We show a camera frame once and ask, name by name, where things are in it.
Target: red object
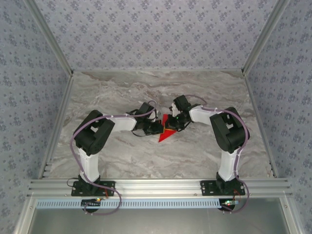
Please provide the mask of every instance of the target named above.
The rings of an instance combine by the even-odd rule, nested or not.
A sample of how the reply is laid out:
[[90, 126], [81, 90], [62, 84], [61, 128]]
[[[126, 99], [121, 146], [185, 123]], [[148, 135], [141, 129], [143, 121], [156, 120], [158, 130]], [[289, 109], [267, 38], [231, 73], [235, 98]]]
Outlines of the red object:
[[176, 130], [165, 128], [165, 122], [167, 121], [167, 119], [168, 119], [168, 115], [164, 114], [162, 117], [162, 122], [161, 122], [162, 126], [164, 126], [164, 133], [160, 134], [158, 142], [161, 142], [164, 139], [166, 139], [166, 138], [170, 137], [171, 135], [173, 135], [174, 133], [176, 133]]

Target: marble floor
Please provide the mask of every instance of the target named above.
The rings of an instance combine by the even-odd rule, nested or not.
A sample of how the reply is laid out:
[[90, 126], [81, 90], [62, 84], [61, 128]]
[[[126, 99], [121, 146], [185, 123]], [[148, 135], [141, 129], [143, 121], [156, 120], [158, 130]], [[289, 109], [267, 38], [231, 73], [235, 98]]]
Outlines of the marble floor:
[[[239, 73], [213, 71], [83, 72], [74, 73], [74, 84], [65, 121], [53, 157], [50, 178], [77, 177], [69, 148], [73, 131], [91, 110], [124, 114], [155, 100], [161, 113], [181, 94], [196, 94], [208, 107], [235, 107], [249, 128], [251, 138], [241, 154], [241, 177], [272, 176], [255, 113]], [[191, 103], [200, 103], [190, 98]], [[220, 166], [221, 151], [212, 128], [190, 124], [158, 143], [159, 136], [136, 137], [131, 132], [110, 135], [99, 153], [102, 178], [212, 178]]]

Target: patterned wallpaper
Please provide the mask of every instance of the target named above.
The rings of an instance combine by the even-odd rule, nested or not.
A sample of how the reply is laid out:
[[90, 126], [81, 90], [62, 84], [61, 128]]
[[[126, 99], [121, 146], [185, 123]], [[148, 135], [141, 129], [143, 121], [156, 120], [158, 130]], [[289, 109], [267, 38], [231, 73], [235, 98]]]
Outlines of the patterned wallpaper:
[[0, 233], [37, 178], [67, 75], [22, 0], [0, 1]]
[[36, 0], [73, 70], [240, 68], [276, 0]]
[[312, 234], [312, 1], [291, 0], [248, 75], [280, 176]]

